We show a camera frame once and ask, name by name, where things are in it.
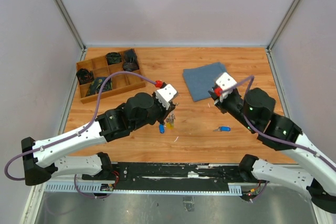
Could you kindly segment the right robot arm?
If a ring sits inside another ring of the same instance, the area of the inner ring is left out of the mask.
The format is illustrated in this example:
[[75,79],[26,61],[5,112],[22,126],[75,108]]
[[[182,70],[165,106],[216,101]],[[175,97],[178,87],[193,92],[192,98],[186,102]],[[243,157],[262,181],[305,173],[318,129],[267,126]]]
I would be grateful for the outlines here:
[[215,86],[209,91],[214,105],[229,113],[257,140],[296,161],[304,172],[293,172],[253,155],[245,155],[238,168],[244,182],[252,179],[281,184],[308,197],[320,209],[335,213],[335,162],[325,156],[290,118],[274,112],[275,100],[254,88],[241,96]]

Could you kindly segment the large keyring with tagged keys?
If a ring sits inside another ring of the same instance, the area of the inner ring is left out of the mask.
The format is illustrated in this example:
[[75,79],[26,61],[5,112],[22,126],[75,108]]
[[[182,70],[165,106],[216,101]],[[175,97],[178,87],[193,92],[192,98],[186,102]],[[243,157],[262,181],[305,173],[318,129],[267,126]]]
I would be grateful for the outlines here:
[[173,129],[174,128],[174,123],[175,123],[175,119],[176,119],[176,116],[174,114],[174,110],[176,109],[176,107],[179,105],[179,103],[176,103],[174,105],[174,108],[171,109],[171,111],[169,112],[167,118],[165,119],[165,127],[167,129]]

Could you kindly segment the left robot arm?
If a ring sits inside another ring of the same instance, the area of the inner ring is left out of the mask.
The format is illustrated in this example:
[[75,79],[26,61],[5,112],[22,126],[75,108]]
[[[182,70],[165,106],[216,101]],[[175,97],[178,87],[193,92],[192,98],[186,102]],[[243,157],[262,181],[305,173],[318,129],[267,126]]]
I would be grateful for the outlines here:
[[112,166],[107,154],[74,158],[69,154],[129,136],[146,125],[162,124],[175,109],[173,100],[177,95],[177,91],[168,88],[156,90],[153,94],[140,92],[75,130],[45,140],[24,138],[21,147],[25,184],[39,185],[52,177],[70,174],[108,179],[112,175]]

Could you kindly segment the key with light blue tag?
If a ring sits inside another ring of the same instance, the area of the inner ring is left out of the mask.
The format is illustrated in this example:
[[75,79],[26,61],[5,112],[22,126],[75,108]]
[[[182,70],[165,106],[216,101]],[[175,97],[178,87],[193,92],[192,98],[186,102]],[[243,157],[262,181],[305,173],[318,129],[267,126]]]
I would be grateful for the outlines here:
[[230,132],[231,128],[229,126],[219,126],[213,130],[214,132]]

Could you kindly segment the key with dark blue tag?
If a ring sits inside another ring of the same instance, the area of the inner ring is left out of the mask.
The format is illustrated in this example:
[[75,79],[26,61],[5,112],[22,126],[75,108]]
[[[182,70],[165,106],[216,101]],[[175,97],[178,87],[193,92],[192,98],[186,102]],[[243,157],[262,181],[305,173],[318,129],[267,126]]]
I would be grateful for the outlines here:
[[159,124],[159,132],[161,134],[164,134],[165,133],[165,125],[164,124]]

